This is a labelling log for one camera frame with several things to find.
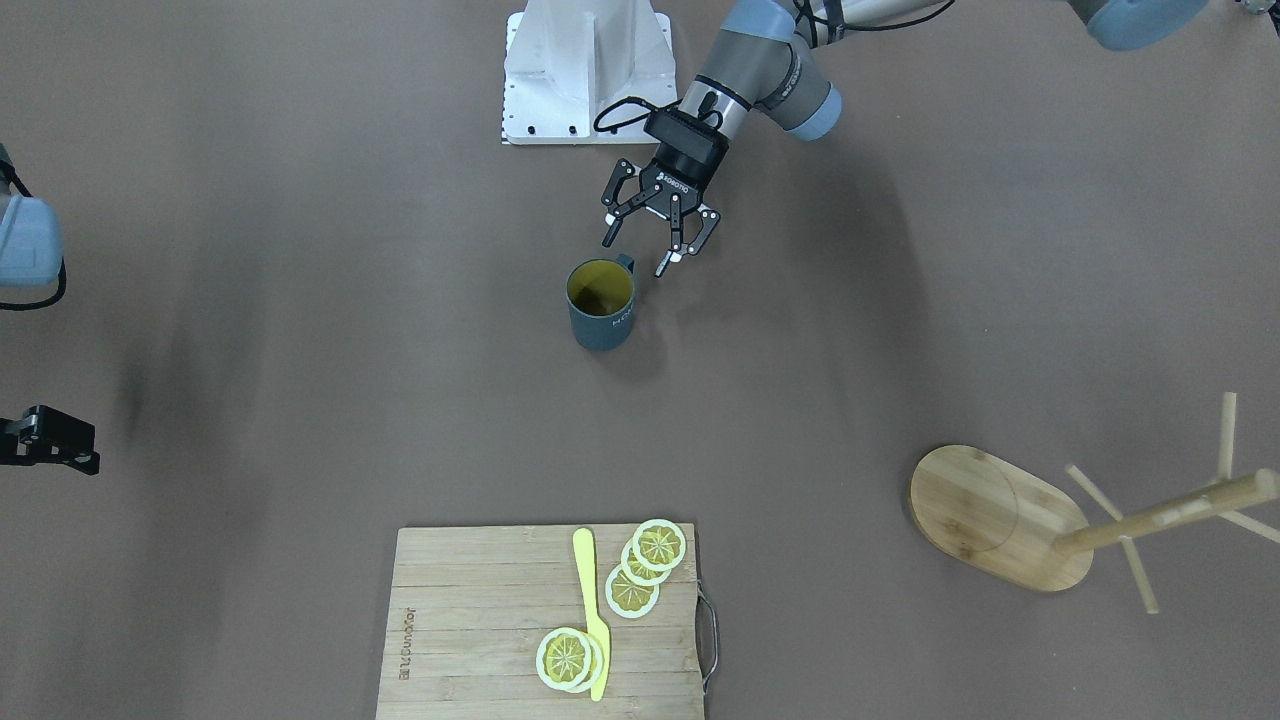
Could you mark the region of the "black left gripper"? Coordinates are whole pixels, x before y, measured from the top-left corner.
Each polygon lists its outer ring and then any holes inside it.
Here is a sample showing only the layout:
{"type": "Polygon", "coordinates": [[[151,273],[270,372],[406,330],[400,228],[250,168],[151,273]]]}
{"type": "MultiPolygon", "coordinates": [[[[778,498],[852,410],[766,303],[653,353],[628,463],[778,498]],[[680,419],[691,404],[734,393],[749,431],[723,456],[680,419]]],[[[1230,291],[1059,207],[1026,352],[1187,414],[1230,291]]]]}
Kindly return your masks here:
{"type": "Polygon", "coordinates": [[[663,277],[667,268],[681,259],[696,256],[721,222],[721,214],[701,201],[712,177],[712,163],[680,150],[657,150],[641,172],[625,158],[620,159],[602,191],[602,204],[605,206],[602,246],[609,249],[625,218],[641,206],[669,220],[669,243],[655,266],[655,278],[663,277]],[[639,183],[637,190],[623,199],[622,191],[630,181],[639,183]],[[691,213],[695,213],[700,225],[698,233],[689,240],[685,237],[684,220],[691,213]]]}

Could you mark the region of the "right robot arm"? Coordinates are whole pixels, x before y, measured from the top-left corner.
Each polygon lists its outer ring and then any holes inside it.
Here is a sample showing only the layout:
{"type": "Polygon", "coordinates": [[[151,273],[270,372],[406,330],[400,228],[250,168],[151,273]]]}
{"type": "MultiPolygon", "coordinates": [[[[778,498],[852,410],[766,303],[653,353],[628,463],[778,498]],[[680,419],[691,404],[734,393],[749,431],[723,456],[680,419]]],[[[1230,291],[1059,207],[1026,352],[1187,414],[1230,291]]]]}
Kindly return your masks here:
{"type": "Polygon", "coordinates": [[[58,214],[49,202],[28,190],[6,147],[1,147],[1,284],[4,288],[55,286],[47,299],[4,301],[1,310],[23,313],[50,307],[67,292],[67,264],[58,214]]]}

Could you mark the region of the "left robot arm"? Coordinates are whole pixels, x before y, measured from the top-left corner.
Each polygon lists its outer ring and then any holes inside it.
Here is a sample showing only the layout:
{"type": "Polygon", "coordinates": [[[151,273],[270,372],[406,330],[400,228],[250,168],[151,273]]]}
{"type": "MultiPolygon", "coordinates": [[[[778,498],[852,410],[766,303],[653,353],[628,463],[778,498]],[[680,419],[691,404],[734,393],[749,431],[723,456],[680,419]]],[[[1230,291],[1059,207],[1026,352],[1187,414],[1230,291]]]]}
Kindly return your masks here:
{"type": "Polygon", "coordinates": [[[648,210],[669,225],[655,277],[699,255],[722,218],[704,193],[750,111],[803,141],[827,136],[844,99],[822,73],[815,50],[855,35],[906,29],[948,9],[947,1],[736,3],[681,99],[659,105],[626,96],[596,114],[594,129],[611,135],[617,124],[609,115],[637,105],[637,122],[657,141],[646,165],[614,164],[600,196],[603,246],[613,245],[627,217],[648,210]]]}

